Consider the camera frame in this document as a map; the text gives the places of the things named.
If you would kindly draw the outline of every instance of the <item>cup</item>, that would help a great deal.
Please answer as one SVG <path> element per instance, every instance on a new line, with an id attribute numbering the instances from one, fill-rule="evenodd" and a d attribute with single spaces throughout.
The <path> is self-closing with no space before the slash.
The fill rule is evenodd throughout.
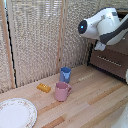
<path id="1" fill-rule="evenodd" d="M 55 99 L 58 101 L 65 101 L 71 92 L 72 87 L 65 82 L 56 83 Z"/>
<path id="2" fill-rule="evenodd" d="M 70 74 L 71 74 L 71 69 L 67 67 L 62 67 L 60 69 L 60 81 L 69 83 L 70 81 Z"/>

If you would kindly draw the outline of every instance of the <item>pink cup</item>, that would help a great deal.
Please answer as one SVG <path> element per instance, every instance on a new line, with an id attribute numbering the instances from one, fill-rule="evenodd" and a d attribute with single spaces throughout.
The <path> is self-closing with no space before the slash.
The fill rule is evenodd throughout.
<path id="1" fill-rule="evenodd" d="M 71 92 L 72 87 L 65 82 L 56 83 L 55 99 L 58 101 L 65 101 Z"/>

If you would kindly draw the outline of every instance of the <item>wooden surface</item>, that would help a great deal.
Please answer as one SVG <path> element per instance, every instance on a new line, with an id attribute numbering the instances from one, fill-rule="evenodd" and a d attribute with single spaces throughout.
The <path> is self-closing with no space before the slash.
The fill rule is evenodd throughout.
<path id="1" fill-rule="evenodd" d="M 33 128 L 110 128 L 128 102 L 128 86 L 121 81 L 85 65 L 72 69 L 72 91 L 65 102 L 54 99 L 59 74 L 19 87 L 0 95 L 0 102 L 24 98 L 37 108 Z M 49 93 L 36 87 L 51 87 Z"/>

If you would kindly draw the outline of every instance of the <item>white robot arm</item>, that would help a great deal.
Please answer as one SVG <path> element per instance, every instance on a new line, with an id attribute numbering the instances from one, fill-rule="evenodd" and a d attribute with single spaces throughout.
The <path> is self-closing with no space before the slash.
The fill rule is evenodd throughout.
<path id="1" fill-rule="evenodd" d="M 83 37 L 97 39 L 95 49 L 102 51 L 106 45 L 114 45 L 124 37 L 128 31 L 128 15 L 120 21 L 115 8 L 104 8 L 81 21 L 78 31 Z"/>

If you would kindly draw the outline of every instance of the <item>yellow sponge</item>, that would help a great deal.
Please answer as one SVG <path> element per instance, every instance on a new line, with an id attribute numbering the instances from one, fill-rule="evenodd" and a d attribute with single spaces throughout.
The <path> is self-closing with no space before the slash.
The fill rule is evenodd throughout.
<path id="1" fill-rule="evenodd" d="M 46 92 L 46 93 L 48 93 L 50 90 L 51 90 L 51 87 L 49 87 L 49 86 L 47 86 L 47 85 L 44 85 L 44 84 L 39 84 L 38 86 L 37 86 L 37 89 L 39 89 L 39 90 L 41 90 L 41 91 L 43 91 L 43 92 Z"/>

